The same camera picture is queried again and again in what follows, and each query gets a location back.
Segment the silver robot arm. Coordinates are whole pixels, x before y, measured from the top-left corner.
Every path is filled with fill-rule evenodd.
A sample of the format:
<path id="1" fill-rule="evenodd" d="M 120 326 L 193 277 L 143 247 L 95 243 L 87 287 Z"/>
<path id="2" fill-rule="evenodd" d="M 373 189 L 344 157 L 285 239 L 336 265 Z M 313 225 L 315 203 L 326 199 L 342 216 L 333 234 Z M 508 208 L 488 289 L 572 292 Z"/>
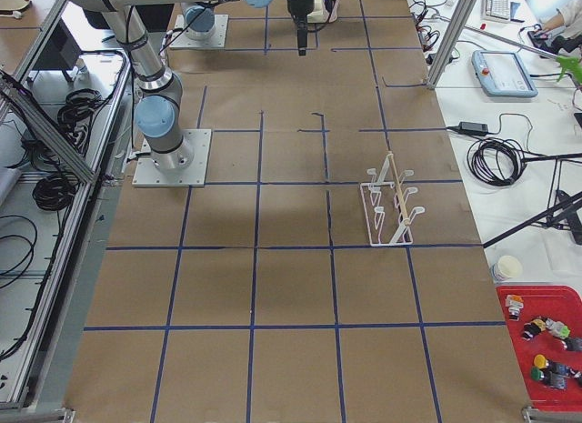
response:
<path id="1" fill-rule="evenodd" d="M 85 10 L 101 14 L 113 30 L 119 45 L 128 54 L 144 97 L 135 108 L 135 121 L 149 144 L 156 171 L 182 175 L 195 163 L 201 150 L 190 144 L 186 131 L 178 124 L 182 84 L 161 59 L 159 49 L 149 39 L 137 5 L 193 3 L 221 5 L 239 0 L 69 0 Z M 244 0 L 254 8 L 268 6 L 272 0 Z"/>

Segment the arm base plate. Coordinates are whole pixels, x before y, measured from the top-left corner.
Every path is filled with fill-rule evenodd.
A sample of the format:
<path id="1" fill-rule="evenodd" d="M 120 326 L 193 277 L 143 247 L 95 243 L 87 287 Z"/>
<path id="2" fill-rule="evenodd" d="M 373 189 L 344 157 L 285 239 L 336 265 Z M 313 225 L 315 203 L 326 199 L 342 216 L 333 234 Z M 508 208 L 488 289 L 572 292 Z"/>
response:
<path id="1" fill-rule="evenodd" d="M 176 17 L 175 32 L 172 34 L 171 49 L 177 50 L 216 50 L 226 45 L 228 15 L 215 15 L 214 25 L 208 31 L 196 31 L 188 28 L 184 34 L 180 30 L 186 26 L 182 15 Z"/>
<path id="2" fill-rule="evenodd" d="M 160 154 L 151 149 L 148 139 L 135 166 L 135 187 L 203 187 L 206 183 L 211 147 L 211 129 L 183 129 L 181 146 L 172 153 Z"/>

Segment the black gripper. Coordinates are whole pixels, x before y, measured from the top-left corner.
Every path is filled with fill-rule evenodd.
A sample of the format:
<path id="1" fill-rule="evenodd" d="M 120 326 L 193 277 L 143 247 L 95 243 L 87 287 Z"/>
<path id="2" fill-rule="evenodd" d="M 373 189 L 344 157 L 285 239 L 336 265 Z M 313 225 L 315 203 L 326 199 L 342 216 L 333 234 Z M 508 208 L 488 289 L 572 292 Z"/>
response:
<path id="1" fill-rule="evenodd" d="M 297 52 L 306 55 L 307 21 L 333 20 L 336 0 L 286 0 L 287 10 L 296 21 Z"/>

